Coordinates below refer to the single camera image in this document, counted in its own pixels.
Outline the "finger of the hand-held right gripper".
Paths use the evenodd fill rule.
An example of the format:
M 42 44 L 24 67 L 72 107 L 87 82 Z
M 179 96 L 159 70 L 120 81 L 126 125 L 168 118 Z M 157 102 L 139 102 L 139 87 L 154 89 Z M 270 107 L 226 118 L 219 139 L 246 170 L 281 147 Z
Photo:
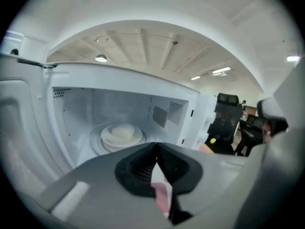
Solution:
M 237 229 L 292 229 L 305 201 L 305 131 L 278 133 L 266 145 L 258 174 L 236 219 Z
M 300 59 L 272 97 L 257 103 L 260 118 L 286 121 L 290 131 L 305 133 L 305 59 Z

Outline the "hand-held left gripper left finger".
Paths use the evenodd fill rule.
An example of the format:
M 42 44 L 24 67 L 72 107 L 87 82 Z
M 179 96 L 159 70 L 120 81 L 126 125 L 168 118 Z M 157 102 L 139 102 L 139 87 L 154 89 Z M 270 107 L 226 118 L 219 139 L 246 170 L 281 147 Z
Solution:
M 167 219 L 155 199 L 132 195 L 115 177 L 117 163 L 144 148 L 134 146 L 86 161 L 47 186 L 39 205 L 78 229 L 165 229 Z

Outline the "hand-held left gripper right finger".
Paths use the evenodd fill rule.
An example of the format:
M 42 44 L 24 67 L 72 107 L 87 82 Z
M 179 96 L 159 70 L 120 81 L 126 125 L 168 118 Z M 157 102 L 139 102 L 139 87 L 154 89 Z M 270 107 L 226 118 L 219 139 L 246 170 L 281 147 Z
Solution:
M 234 229 L 241 209 L 238 181 L 247 158 L 156 143 L 156 161 L 172 186 L 168 218 L 156 228 Z

